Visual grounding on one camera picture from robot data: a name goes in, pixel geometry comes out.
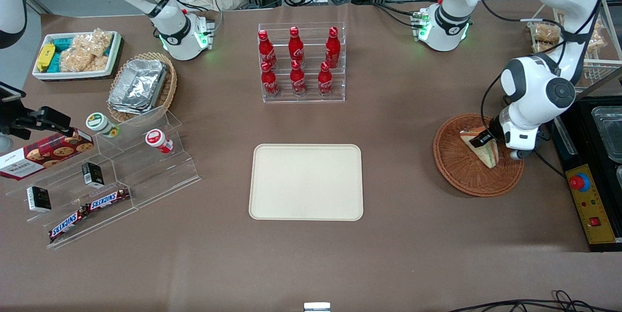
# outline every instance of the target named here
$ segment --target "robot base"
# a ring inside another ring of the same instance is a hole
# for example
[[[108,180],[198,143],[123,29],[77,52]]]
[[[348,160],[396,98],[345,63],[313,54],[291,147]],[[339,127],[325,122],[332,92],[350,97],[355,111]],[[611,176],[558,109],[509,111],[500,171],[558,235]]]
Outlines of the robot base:
[[[423,27],[413,29],[415,40],[425,42],[427,46],[436,51],[447,52],[455,49],[460,44],[460,41],[466,37],[468,24],[462,30],[456,27],[456,33],[448,35],[435,19],[435,13],[439,6],[440,4],[435,3],[428,8],[422,8],[419,12],[413,13],[411,24]]]
[[[214,23],[207,22],[204,17],[197,17],[193,13],[186,16],[190,20],[190,31],[179,44],[171,45],[160,35],[164,49],[177,60],[191,60],[202,51],[211,49],[213,44]]]

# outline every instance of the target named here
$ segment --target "small black box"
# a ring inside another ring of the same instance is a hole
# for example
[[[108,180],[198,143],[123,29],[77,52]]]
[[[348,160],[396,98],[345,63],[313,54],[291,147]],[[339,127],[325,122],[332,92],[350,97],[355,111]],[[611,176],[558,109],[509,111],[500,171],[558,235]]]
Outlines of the small black box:
[[[52,209],[50,203],[50,196],[47,194],[47,190],[32,186],[26,190],[28,193],[28,208],[31,211],[48,212]]]
[[[87,186],[91,186],[93,188],[102,188],[104,186],[104,176],[102,175],[102,168],[100,168],[96,164],[82,164],[82,175],[84,176],[84,183]]]

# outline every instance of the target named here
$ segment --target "yellow control panel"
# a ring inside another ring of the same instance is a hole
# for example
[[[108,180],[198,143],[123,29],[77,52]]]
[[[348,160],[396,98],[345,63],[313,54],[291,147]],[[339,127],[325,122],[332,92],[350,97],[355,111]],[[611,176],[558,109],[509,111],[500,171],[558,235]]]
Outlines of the yellow control panel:
[[[581,224],[590,244],[615,243],[611,223],[600,201],[587,164],[566,171],[566,178],[575,199]]]

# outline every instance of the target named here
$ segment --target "coca-cola bottle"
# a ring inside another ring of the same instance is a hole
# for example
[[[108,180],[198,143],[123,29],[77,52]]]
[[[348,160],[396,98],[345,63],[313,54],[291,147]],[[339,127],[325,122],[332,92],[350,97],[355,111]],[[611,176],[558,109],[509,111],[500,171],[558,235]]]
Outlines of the coca-cola bottle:
[[[267,97],[273,99],[280,95],[280,90],[276,82],[276,75],[274,75],[272,66],[268,61],[261,64],[261,82]]]
[[[322,62],[320,66],[320,73],[317,75],[318,88],[320,88],[320,95],[322,97],[328,97],[333,93],[333,74],[330,73],[329,65],[327,62]]]
[[[300,67],[305,67],[305,48],[302,40],[298,37],[298,27],[289,28],[289,44],[287,45],[289,48],[289,57],[292,60],[298,60],[300,62]]]
[[[337,68],[339,54],[342,50],[342,44],[337,39],[337,33],[337,27],[331,26],[328,30],[328,40],[326,41],[326,61],[331,68]]]
[[[276,68],[276,55],[274,54],[274,46],[268,39],[268,33],[260,30],[259,36],[259,54],[262,62],[269,62],[272,68]]]
[[[292,60],[292,71],[289,73],[289,79],[292,80],[292,89],[294,95],[302,97],[307,93],[307,85],[305,84],[305,73],[300,69],[300,61]]]

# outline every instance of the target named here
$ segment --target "cookie box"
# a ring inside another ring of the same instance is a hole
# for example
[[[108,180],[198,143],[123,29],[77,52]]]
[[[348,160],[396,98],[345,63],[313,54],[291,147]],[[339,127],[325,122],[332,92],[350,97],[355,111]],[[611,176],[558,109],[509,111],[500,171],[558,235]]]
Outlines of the cookie box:
[[[55,133],[3,155],[0,159],[0,175],[20,180],[93,148],[91,136],[77,128],[73,130],[72,137]]]

